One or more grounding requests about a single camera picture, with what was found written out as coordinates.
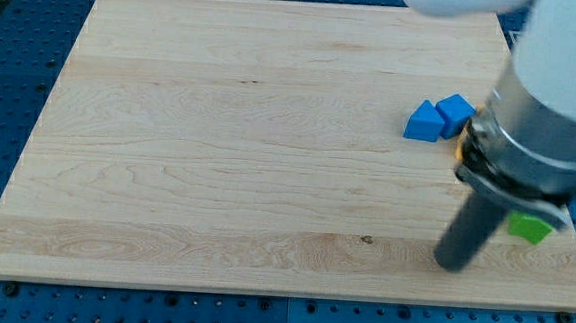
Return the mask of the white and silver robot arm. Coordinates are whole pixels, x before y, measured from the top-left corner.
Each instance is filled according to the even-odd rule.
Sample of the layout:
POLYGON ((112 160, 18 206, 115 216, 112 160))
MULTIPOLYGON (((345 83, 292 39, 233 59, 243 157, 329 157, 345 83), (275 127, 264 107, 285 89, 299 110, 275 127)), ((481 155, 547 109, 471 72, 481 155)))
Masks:
POLYGON ((467 122, 456 176, 472 188, 461 218, 510 211, 569 225, 576 194, 576 0, 403 0, 424 16, 529 13, 510 58, 467 122))

